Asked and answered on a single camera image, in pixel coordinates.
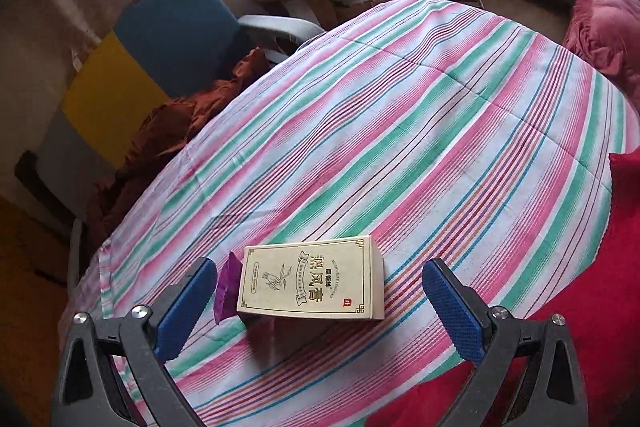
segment curtain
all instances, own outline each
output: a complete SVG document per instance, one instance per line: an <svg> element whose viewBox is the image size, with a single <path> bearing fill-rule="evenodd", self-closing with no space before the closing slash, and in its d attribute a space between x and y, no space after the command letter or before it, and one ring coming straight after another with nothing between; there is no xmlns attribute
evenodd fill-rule
<svg viewBox="0 0 640 427"><path fill-rule="evenodd" d="M0 195L49 224L14 165L38 147L76 70L133 1L0 0Z"/></svg>

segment bed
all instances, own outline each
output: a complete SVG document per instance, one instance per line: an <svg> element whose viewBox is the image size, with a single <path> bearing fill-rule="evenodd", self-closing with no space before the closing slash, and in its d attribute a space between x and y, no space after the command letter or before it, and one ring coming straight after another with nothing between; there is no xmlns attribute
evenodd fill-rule
<svg viewBox="0 0 640 427"><path fill-rule="evenodd" d="M460 362L423 263L442 257L529 316L594 259L607 153L639 144L622 93L547 38L448 1L381 4L271 70L167 165L94 256L61 335L79 309L153 301L200 256L370 233L384 321L215 325L211 301L167 364L207 425L360 426Z"/></svg>

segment purple packet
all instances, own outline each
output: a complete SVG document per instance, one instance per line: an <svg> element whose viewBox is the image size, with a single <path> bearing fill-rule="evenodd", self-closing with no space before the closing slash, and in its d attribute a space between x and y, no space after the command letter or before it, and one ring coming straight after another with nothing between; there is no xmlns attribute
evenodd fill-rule
<svg viewBox="0 0 640 427"><path fill-rule="evenodd" d="M226 263L223 264L218 276L218 287L213 300L213 317L216 324L224 319L238 315L236 306L240 293L240 278L242 277L242 261L236 254L229 252Z"/></svg>

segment cardboard box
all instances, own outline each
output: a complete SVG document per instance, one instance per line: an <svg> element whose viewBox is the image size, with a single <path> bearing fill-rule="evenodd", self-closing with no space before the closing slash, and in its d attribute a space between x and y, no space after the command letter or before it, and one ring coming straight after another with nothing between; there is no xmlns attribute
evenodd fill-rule
<svg viewBox="0 0 640 427"><path fill-rule="evenodd" d="M237 309L278 317L383 319L382 256L370 235L247 247Z"/></svg>

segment yellow panel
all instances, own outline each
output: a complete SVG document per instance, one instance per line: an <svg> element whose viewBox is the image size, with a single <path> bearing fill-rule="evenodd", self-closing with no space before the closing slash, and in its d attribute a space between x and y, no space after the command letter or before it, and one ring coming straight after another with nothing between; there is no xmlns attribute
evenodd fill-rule
<svg viewBox="0 0 640 427"><path fill-rule="evenodd" d="M149 112L167 100L109 32L71 83L62 111L82 138L118 168Z"/></svg>

